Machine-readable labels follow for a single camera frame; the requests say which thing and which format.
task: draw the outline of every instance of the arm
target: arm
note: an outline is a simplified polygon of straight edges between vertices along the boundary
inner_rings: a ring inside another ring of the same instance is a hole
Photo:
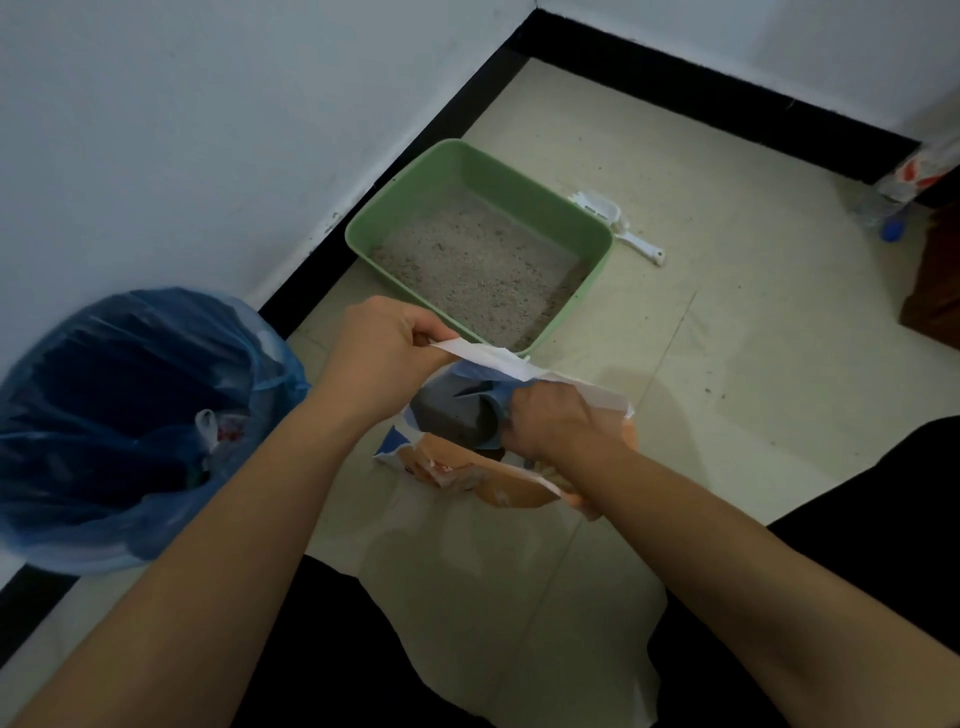
[[[416,306],[348,309],[313,391],[36,695],[17,728],[229,725],[358,438],[394,415],[456,334]]]
[[[551,463],[795,726],[944,728],[960,656],[760,523],[594,426],[568,385],[518,389],[504,446]]]

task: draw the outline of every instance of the paper bag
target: paper bag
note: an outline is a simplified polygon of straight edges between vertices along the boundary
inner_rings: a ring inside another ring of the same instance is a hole
[[[509,398],[517,387],[538,380],[565,382],[593,408],[598,426],[636,449],[634,409],[627,399],[536,367],[506,349],[464,339],[433,346],[460,361],[430,377],[394,417],[374,458],[436,488],[473,492],[490,505],[537,508],[562,498],[595,518],[589,503],[552,468],[500,447],[499,424],[509,416]]]

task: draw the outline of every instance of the green litter box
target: green litter box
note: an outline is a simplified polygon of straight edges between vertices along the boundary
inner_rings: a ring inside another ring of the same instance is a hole
[[[613,249],[610,229],[542,184],[460,139],[438,142],[410,162],[350,221],[347,244],[390,283],[399,298],[435,311],[469,341],[489,343],[391,276],[370,257],[392,232],[422,215],[433,200],[454,186],[466,187],[515,222],[566,248],[589,267],[584,282],[540,335],[526,349],[515,352],[523,356],[550,335],[593,285]]]

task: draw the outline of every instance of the hand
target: hand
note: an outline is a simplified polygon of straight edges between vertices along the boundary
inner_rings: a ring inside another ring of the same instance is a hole
[[[564,447],[579,428],[595,429],[592,411],[571,384],[539,381],[515,389],[510,420],[500,432],[503,447],[529,460],[552,463],[550,453]]]
[[[308,401],[340,406],[366,431],[403,409],[430,375],[456,359],[430,341],[458,336],[435,313],[410,303],[373,296],[352,305]]]

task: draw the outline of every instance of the tile floor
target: tile floor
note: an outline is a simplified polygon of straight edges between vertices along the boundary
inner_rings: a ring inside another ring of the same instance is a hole
[[[628,395],[640,449],[764,522],[960,412],[960,352],[896,323],[923,215],[884,245],[822,169],[530,61],[466,139],[562,192],[596,189],[667,251],[618,248],[534,362]],[[384,292],[354,265],[290,338],[316,377],[343,307]],[[608,523],[497,511],[349,457],[307,552],[359,576],[424,679],[511,726],[646,726],[657,578]],[[82,579],[0,670],[0,719],[136,572]]]

